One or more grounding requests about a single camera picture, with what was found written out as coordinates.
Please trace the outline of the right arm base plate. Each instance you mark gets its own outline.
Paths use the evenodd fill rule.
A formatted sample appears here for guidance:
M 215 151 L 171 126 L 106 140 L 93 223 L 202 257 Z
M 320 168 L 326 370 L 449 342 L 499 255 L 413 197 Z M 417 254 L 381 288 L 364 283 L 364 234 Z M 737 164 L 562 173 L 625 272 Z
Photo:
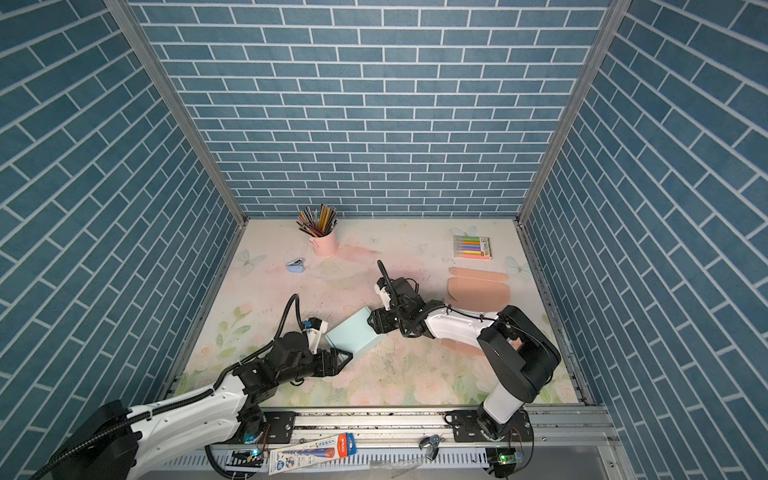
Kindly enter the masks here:
M 458 443 L 472 442 L 530 442 L 533 437 L 528 412 L 521 408 L 505 423 L 497 423 L 480 407 L 457 409 L 443 415 Z

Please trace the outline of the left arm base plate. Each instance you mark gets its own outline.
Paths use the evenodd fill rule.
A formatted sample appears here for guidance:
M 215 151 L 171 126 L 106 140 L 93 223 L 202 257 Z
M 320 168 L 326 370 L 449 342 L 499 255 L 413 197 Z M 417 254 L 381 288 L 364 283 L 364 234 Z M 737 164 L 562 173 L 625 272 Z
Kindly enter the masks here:
M 290 443 L 297 413 L 288 410 L 260 412 L 244 420 L 235 433 L 220 441 L 226 445 L 287 445 Z

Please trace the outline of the light blue paper box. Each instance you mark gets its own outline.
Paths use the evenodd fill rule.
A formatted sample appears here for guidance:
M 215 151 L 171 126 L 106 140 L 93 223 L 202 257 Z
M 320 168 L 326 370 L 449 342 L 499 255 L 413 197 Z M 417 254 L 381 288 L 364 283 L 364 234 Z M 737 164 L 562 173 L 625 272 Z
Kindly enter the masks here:
M 385 336 L 377 334 L 368 324 L 370 316 L 371 310 L 368 307 L 363 307 L 339 323 L 325 335 L 329 345 L 351 353 L 353 361 L 378 346 L 385 339 Z

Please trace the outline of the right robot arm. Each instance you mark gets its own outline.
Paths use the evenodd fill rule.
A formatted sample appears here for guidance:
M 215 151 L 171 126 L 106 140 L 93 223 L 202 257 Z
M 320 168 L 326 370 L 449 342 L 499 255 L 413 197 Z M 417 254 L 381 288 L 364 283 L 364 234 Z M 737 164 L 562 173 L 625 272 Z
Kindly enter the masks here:
M 375 333 L 397 330 L 405 338 L 452 340 L 483 352 L 497 385 L 478 407 L 476 423 L 491 440 L 508 433 L 513 415 L 538 397 L 561 362 L 557 347 L 516 306 L 497 313 L 464 312 L 425 301 L 408 279 L 386 275 L 375 291 L 383 303 L 368 318 Z

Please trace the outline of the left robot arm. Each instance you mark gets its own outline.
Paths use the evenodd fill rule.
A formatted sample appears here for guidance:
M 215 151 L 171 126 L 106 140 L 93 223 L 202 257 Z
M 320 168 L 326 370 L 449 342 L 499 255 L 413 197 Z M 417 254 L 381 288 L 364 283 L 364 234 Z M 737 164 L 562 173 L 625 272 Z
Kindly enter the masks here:
M 281 384 L 336 376 L 352 358 L 337 348 L 311 350 L 306 333 L 288 332 L 226 367 L 210 386 L 130 408 L 103 405 L 33 476 L 137 479 L 213 444 L 259 445 L 268 429 L 260 405 Z

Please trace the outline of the pink paper box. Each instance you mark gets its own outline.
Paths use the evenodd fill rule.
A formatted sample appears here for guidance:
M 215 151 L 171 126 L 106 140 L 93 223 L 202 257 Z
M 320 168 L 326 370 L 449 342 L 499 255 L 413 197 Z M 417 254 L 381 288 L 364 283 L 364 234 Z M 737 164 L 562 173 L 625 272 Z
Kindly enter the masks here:
M 460 310 L 497 313 L 511 302 L 506 274 L 460 267 L 450 267 L 449 274 L 448 296 Z

